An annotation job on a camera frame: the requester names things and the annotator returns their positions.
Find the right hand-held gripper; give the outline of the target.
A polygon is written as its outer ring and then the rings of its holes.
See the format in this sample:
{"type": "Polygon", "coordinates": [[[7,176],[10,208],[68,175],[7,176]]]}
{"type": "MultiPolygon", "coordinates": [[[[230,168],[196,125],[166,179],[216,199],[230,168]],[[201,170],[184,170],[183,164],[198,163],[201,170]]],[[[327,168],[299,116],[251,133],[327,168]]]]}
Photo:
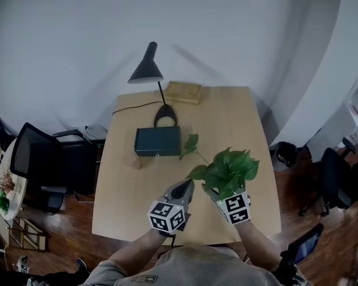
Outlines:
{"type": "Polygon", "coordinates": [[[251,199],[247,192],[241,192],[219,201],[220,195],[216,190],[213,188],[209,189],[206,185],[202,185],[202,188],[211,200],[216,202],[221,215],[229,224],[236,225],[251,220],[251,199]]]}

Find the person's left forearm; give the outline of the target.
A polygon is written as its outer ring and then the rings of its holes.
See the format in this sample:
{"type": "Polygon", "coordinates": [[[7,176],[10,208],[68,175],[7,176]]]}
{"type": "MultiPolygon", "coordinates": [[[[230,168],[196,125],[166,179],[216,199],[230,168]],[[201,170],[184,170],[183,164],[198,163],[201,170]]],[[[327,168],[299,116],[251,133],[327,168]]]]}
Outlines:
{"type": "Polygon", "coordinates": [[[137,240],[113,253],[109,260],[122,268],[128,275],[142,270],[165,242],[166,237],[151,229],[137,240]]]}

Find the dried brown plant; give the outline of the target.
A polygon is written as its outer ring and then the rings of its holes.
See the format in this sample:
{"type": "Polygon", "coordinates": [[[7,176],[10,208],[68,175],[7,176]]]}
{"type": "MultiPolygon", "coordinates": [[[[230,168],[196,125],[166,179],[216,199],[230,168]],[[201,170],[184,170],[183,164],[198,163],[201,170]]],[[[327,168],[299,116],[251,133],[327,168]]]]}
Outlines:
{"type": "Polygon", "coordinates": [[[0,191],[4,192],[5,194],[10,193],[15,188],[15,183],[12,179],[12,173],[10,170],[7,170],[0,176],[0,191]]]}

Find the small green potted plant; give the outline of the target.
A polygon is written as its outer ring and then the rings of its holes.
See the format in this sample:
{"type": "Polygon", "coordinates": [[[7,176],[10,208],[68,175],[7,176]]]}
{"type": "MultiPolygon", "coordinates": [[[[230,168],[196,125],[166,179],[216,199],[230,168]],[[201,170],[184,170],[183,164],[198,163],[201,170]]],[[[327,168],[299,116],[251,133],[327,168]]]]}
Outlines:
{"type": "Polygon", "coordinates": [[[10,208],[10,201],[7,198],[7,195],[5,192],[0,191],[0,210],[2,210],[5,214],[8,213],[10,208]]]}

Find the dark green metal box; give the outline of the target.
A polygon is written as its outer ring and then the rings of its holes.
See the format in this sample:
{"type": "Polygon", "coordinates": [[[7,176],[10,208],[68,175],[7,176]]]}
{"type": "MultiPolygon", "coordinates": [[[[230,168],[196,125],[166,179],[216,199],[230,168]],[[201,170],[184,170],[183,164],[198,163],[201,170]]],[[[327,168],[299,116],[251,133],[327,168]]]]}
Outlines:
{"type": "Polygon", "coordinates": [[[180,156],[180,127],[138,128],[134,152],[139,157],[180,156]]]}

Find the person's grey shirt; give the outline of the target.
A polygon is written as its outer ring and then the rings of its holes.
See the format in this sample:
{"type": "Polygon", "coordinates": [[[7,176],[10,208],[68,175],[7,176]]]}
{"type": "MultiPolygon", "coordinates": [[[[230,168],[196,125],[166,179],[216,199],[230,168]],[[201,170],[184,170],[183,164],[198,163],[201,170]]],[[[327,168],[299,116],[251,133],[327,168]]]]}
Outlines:
{"type": "Polygon", "coordinates": [[[166,252],[151,269],[127,276],[106,260],[80,286],[282,286],[269,271],[216,248],[189,245],[166,252]]]}

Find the black trash bin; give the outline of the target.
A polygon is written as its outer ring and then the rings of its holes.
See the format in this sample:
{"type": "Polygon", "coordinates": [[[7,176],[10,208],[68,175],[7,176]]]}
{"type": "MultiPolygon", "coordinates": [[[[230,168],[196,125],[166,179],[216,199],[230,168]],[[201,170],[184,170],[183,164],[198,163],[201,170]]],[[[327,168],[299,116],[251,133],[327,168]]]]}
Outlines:
{"type": "Polygon", "coordinates": [[[273,169],[282,172],[293,167],[297,162],[298,148],[288,142],[278,142],[269,148],[273,169]]]}

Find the light wooden box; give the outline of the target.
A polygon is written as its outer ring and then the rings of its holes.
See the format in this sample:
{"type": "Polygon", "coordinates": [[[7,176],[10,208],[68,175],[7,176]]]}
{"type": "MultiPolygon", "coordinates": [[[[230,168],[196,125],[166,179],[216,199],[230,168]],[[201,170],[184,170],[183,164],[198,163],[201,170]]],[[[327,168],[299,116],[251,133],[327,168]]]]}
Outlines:
{"type": "Polygon", "coordinates": [[[171,101],[188,104],[200,104],[201,88],[201,85],[195,83],[170,81],[164,94],[171,101]]]}

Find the black tablet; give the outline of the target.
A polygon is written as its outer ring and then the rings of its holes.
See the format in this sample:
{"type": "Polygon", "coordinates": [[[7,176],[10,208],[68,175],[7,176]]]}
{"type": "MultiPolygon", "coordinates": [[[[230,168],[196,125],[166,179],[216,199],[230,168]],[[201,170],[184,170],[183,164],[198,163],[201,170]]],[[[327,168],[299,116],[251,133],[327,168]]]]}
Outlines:
{"type": "Polygon", "coordinates": [[[308,255],[314,252],[323,228],[324,226],[321,223],[318,223],[314,228],[288,245],[287,252],[289,253],[293,264],[303,261],[308,255]]]}

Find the black desk lamp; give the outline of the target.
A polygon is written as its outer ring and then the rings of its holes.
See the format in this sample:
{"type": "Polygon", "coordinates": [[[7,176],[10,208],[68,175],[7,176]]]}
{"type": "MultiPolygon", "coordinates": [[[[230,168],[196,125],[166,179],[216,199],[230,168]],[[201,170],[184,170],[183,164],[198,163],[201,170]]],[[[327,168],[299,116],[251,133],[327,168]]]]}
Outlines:
{"type": "Polygon", "coordinates": [[[161,87],[161,81],[163,80],[163,75],[159,70],[158,66],[155,63],[155,54],[158,48],[156,42],[150,42],[147,46],[147,49],[144,53],[144,57],[140,61],[139,65],[136,67],[131,77],[128,79],[127,83],[136,85],[142,83],[157,83],[159,87],[159,92],[161,94],[163,105],[157,111],[154,119],[154,127],[158,126],[158,122],[162,118],[170,118],[174,122],[174,126],[178,125],[177,115],[174,109],[166,103],[165,96],[161,87]]]}

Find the white cabinet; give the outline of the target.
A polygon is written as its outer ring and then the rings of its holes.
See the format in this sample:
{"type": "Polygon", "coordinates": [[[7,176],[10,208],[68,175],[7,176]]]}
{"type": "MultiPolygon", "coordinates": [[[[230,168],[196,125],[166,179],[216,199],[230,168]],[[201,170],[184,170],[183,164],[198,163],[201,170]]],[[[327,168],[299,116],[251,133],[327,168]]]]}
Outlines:
{"type": "Polygon", "coordinates": [[[343,148],[343,138],[347,138],[355,146],[358,145],[358,83],[336,112],[308,141],[307,148],[312,162],[320,161],[327,148],[343,148]]]}

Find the black mesh office chair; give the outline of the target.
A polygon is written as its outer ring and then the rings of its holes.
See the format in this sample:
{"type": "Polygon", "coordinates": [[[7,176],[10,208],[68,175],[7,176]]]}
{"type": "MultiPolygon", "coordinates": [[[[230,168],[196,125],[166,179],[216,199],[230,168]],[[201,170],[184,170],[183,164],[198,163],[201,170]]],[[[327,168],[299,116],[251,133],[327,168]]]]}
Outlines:
{"type": "Polygon", "coordinates": [[[77,129],[49,135],[25,123],[14,144],[10,171],[27,179],[23,203],[54,215],[66,194],[94,194],[97,155],[96,141],[77,129]]]}

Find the white round table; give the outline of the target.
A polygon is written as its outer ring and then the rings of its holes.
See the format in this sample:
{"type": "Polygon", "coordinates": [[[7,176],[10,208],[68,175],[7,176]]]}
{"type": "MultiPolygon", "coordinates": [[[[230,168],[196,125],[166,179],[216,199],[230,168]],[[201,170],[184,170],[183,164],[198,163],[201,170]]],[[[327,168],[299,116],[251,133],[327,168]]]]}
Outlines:
{"type": "MultiPolygon", "coordinates": [[[[2,153],[2,158],[0,162],[0,189],[1,189],[1,179],[5,176],[5,173],[10,170],[10,163],[13,154],[14,145],[16,139],[10,143],[7,150],[2,153]]],[[[27,187],[27,179],[15,174],[11,174],[12,181],[14,183],[14,189],[9,193],[6,193],[7,198],[9,199],[10,205],[7,212],[0,209],[0,215],[4,220],[13,220],[20,210],[23,210],[22,203],[27,187]]]]}

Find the black tablet mount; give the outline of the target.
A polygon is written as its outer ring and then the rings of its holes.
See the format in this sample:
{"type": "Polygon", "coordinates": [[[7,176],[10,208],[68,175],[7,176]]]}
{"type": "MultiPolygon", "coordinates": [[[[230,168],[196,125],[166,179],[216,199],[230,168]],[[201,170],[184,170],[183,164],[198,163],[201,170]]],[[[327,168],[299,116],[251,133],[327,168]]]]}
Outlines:
{"type": "Polygon", "coordinates": [[[291,253],[286,250],[281,252],[280,256],[282,259],[277,270],[277,279],[284,286],[300,286],[296,279],[297,269],[291,253]]]}

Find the wooden frame rack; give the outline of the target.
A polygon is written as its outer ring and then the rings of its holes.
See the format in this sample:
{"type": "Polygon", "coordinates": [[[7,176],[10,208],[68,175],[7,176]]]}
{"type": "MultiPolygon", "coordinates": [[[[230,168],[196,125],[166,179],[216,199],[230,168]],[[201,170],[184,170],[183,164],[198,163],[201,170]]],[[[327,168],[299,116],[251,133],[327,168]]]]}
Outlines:
{"type": "Polygon", "coordinates": [[[14,220],[6,221],[0,216],[0,236],[6,247],[42,253],[49,252],[49,234],[23,217],[15,217],[14,220]]]}

